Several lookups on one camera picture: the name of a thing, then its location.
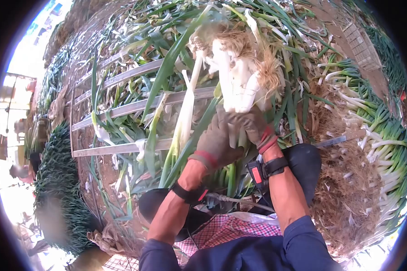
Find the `black wristband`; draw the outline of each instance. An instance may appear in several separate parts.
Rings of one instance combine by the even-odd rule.
[[[270,177],[282,173],[285,169],[285,166],[288,166],[288,161],[285,159],[285,157],[279,157],[265,163],[264,170],[267,174],[267,177]]]
[[[172,190],[178,197],[185,200],[185,203],[191,205],[199,204],[205,194],[208,192],[208,189],[206,189],[204,185],[201,185],[197,189],[187,191],[182,188],[178,182],[175,182],[169,190]]]

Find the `blue sleeve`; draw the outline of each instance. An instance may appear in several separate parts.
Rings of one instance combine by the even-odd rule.
[[[171,245],[155,239],[149,239],[146,242],[139,259],[139,271],[152,270],[181,270]]]
[[[316,230],[308,215],[295,220],[285,229],[283,249],[295,271],[342,270],[330,257],[321,233]]]

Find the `gloved hand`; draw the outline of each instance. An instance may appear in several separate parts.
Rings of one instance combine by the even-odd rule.
[[[207,173],[232,164],[244,154],[243,147],[233,149],[229,146],[227,113],[223,106],[217,106],[216,111],[207,130],[199,138],[196,151],[188,158],[201,161]]]
[[[227,113],[227,121],[234,125],[241,125],[247,133],[250,142],[256,145],[262,154],[277,141],[277,136],[264,119],[264,115],[257,106],[253,106],[249,113]]]

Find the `plastic crate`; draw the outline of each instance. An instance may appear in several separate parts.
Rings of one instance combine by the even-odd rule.
[[[380,58],[375,51],[374,45],[366,32],[356,27],[353,22],[344,28],[343,33],[354,53],[357,64],[366,71],[381,68]]]

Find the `pink checkered cloth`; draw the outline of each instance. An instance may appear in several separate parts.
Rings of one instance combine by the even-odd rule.
[[[193,239],[199,249],[210,248],[240,237],[268,237],[281,236],[282,231],[279,226],[271,225],[265,222],[252,223],[241,220],[229,214],[215,215],[211,220],[201,225],[204,227]],[[179,247],[189,257],[197,251],[197,247],[189,237],[181,242],[176,242]]]

